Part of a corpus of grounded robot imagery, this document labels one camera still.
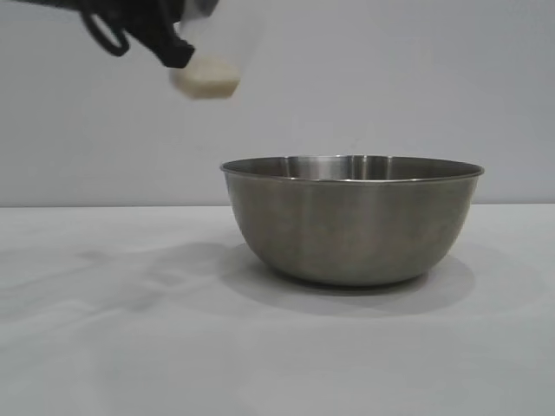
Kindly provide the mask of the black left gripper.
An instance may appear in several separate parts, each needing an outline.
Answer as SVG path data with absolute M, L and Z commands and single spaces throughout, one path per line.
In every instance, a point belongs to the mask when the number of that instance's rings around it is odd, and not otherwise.
M 183 1 L 80 1 L 80 16 L 89 34 L 99 44 L 113 44 L 95 22 L 98 16 L 115 37 L 115 44 L 127 44 L 126 34 L 144 44 L 166 68 L 184 68 L 195 48 L 175 31 L 181 19 Z

